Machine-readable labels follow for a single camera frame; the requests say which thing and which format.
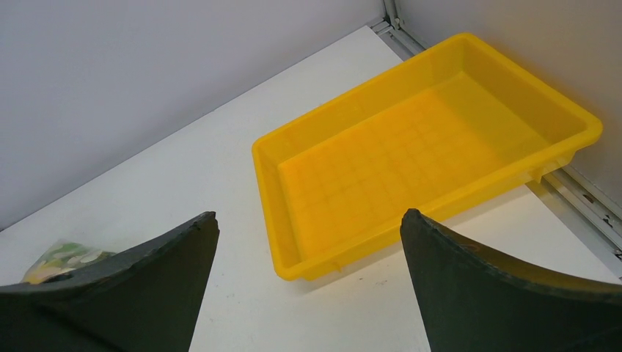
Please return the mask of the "clear zip top bag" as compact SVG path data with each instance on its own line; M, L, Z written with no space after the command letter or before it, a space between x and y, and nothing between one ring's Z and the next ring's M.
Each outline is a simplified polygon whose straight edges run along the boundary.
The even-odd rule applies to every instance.
M81 243L58 240L26 271L22 282L40 284L54 276L65 274L116 255Z

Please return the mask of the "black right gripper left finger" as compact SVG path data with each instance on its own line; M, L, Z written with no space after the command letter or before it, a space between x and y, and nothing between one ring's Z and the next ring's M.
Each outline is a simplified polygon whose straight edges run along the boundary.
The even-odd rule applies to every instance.
M204 212L40 284L1 287L3 351L187 351L219 239Z

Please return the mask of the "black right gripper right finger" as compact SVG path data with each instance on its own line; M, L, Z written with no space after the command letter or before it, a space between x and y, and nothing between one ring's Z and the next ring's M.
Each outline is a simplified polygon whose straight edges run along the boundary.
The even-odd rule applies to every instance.
M400 237L432 351L619 351L621 286L533 265L406 211Z

